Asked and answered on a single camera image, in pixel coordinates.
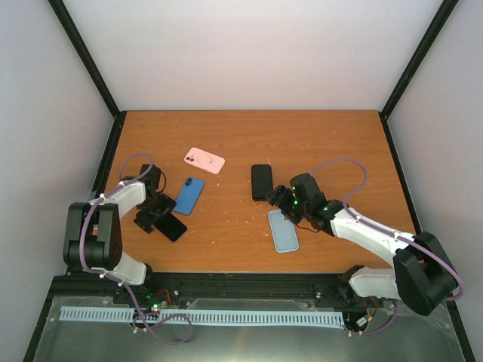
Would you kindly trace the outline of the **black phone case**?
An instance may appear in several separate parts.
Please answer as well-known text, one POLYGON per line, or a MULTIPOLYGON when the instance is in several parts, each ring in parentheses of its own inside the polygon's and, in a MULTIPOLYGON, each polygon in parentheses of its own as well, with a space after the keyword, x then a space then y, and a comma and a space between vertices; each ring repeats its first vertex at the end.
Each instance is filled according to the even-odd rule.
POLYGON ((251 166, 251 193, 254 201, 264 201, 272 191, 272 168, 269 164, 251 166))

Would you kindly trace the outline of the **dark red-edged phone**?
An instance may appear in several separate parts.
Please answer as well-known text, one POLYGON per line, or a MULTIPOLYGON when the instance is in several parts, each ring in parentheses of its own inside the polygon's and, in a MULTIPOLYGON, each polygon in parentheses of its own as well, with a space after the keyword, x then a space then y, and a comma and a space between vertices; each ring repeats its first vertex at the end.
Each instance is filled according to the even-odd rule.
POLYGON ((187 231, 187 227, 172 213, 158 218, 154 226, 172 243, 177 242, 187 231))

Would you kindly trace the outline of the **light blue phone case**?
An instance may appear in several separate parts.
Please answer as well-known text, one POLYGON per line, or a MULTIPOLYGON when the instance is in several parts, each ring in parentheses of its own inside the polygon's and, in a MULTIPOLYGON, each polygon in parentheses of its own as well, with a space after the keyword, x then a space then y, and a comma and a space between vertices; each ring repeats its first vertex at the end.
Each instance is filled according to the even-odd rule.
POLYGON ((268 220, 277 253, 290 253, 299 249, 294 224, 280 210, 269 211, 268 220))

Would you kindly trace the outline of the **blue phone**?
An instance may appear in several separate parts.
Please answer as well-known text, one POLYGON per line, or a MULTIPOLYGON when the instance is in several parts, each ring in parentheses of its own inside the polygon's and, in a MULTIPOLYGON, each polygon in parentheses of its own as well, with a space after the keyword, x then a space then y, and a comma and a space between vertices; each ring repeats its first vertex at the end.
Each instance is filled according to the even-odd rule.
POLYGON ((176 197, 174 212, 187 216, 190 215, 204 186, 205 182, 201 179, 187 178, 176 197))

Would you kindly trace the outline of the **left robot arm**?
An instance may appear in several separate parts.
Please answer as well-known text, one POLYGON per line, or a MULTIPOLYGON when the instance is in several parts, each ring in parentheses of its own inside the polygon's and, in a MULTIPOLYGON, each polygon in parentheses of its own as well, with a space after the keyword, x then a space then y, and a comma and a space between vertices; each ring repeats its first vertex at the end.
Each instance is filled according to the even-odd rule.
POLYGON ((186 227, 172 214, 175 200, 158 190, 161 179, 166 177, 160 168, 144 164, 139 176, 121 179, 111 192, 71 204, 63 245, 68 269, 130 285, 131 295, 140 303, 154 300, 157 285, 150 280, 152 268, 123 251, 121 219, 136 208, 134 223, 143 231, 149 234, 158 229, 170 241, 177 241, 186 227))

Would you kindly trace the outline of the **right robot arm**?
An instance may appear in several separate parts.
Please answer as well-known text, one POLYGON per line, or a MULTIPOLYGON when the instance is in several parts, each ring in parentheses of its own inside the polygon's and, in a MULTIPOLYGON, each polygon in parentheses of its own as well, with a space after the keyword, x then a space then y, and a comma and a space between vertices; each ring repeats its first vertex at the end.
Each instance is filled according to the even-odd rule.
POLYGON ((463 282, 436 236, 392 229, 339 200, 328 200, 309 173, 275 187, 266 200, 297 225, 306 220, 317 232, 348 240, 378 256, 388 268, 357 267, 347 281, 353 294, 403 302, 427 316, 463 292, 463 282))

